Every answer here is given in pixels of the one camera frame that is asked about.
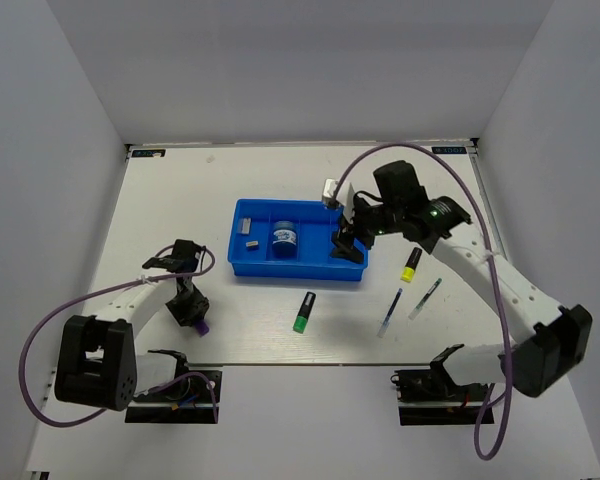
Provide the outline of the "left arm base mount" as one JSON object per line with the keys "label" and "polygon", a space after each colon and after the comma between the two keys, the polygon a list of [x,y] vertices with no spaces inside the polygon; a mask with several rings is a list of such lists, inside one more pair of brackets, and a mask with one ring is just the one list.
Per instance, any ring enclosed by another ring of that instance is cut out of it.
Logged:
{"label": "left arm base mount", "polygon": [[126,424],[213,425],[220,413],[223,372],[199,371],[197,375],[154,394],[138,395],[125,411]]}

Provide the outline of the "purple black highlighter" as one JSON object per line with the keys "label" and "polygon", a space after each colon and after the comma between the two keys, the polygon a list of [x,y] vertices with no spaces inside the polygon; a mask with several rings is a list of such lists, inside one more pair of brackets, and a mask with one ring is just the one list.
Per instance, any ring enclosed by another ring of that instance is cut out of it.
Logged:
{"label": "purple black highlighter", "polygon": [[200,337],[204,337],[210,331],[208,324],[204,320],[197,322],[194,327]]}

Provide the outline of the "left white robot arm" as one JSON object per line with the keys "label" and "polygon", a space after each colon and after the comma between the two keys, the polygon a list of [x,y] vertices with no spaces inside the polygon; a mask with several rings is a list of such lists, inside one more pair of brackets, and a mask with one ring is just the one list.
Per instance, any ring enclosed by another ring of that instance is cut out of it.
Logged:
{"label": "left white robot arm", "polygon": [[63,328],[54,394],[60,401],[122,411],[138,394],[158,387],[168,398],[179,399],[191,387],[191,374],[181,366],[185,357],[174,351],[152,350],[138,355],[135,337],[165,308],[180,327],[200,336],[209,332],[205,316],[210,302],[194,285],[191,275],[213,256],[205,246],[176,240],[171,252],[153,256],[146,270],[164,270],[165,280],[142,280],[100,311],[74,315]]}

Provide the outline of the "green black highlighter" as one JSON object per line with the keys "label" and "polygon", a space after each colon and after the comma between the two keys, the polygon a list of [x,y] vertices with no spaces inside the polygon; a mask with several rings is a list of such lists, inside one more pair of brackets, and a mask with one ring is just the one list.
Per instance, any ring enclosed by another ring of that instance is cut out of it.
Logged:
{"label": "green black highlighter", "polygon": [[294,332],[300,334],[304,333],[315,303],[315,299],[316,294],[314,292],[306,292],[292,327]]}

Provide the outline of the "white eraser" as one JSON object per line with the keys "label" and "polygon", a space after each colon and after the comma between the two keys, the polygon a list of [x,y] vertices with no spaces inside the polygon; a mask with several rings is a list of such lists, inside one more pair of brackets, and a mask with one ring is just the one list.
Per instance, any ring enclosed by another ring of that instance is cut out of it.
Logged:
{"label": "white eraser", "polygon": [[249,235],[251,230],[252,219],[249,217],[241,218],[238,224],[238,233],[240,235]]}

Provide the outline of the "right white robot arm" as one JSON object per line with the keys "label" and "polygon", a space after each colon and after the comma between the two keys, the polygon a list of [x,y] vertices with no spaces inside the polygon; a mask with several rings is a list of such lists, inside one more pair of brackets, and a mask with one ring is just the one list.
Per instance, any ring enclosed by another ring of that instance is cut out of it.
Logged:
{"label": "right white robot arm", "polygon": [[455,398],[470,384],[510,383],[537,398],[583,360],[592,326],[584,307],[563,306],[492,252],[457,202],[428,198],[411,164],[389,163],[374,178],[380,194],[375,204],[360,198],[349,181],[326,180],[324,204],[342,210],[333,257],[360,263],[377,236],[399,233],[453,270],[507,321],[501,343],[454,345],[431,361],[439,396]]}

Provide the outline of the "yellow black highlighter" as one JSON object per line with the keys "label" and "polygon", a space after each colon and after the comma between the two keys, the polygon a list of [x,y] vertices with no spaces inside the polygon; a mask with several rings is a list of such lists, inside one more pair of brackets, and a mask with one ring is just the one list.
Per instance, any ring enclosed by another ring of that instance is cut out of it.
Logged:
{"label": "yellow black highlighter", "polygon": [[401,273],[402,281],[406,283],[411,283],[413,281],[422,253],[423,250],[420,247],[414,247],[412,249]]}

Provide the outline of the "blue correction tape roll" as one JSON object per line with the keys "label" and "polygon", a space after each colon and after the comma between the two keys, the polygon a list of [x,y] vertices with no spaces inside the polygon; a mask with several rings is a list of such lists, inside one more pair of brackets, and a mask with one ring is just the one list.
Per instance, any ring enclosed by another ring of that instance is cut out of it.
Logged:
{"label": "blue correction tape roll", "polygon": [[276,258],[294,257],[298,249],[296,225],[291,221],[277,221],[271,233],[271,249]]}

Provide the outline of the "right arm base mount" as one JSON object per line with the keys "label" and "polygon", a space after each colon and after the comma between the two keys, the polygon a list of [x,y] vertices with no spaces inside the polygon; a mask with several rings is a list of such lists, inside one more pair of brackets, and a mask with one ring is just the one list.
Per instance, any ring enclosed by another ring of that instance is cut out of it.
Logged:
{"label": "right arm base mount", "polygon": [[395,370],[390,381],[405,427],[474,425],[488,390],[481,384],[447,389],[424,369]]}

